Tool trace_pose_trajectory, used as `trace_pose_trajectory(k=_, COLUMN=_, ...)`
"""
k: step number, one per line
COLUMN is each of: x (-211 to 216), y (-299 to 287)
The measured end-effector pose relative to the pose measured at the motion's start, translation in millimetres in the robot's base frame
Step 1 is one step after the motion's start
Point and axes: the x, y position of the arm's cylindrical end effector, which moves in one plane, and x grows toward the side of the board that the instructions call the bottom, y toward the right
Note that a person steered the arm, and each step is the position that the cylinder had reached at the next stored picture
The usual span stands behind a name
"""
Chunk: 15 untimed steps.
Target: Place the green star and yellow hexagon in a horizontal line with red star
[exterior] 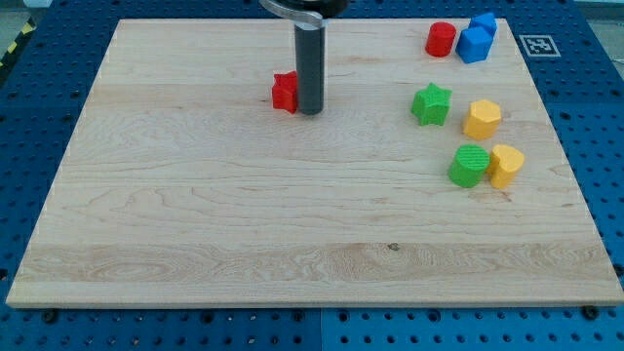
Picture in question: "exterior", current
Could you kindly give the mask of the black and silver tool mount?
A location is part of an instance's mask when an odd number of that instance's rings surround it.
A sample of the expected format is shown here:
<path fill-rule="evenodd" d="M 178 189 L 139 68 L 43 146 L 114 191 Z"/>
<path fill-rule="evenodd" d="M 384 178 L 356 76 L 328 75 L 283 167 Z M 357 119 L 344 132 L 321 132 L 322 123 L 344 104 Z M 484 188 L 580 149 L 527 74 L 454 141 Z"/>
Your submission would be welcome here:
<path fill-rule="evenodd" d="M 269 13 L 313 29 L 327 25 L 349 6 L 349 0 L 259 0 Z"/>

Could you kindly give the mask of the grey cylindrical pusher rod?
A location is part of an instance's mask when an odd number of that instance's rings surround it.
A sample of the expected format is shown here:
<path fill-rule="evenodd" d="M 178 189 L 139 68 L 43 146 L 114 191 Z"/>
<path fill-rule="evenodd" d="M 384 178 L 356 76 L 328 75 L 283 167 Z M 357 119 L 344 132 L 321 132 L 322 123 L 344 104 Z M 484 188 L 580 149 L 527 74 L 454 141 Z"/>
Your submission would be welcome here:
<path fill-rule="evenodd" d="M 298 110 L 315 115 L 324 109 L 325 29 L 294 25 Z"/>

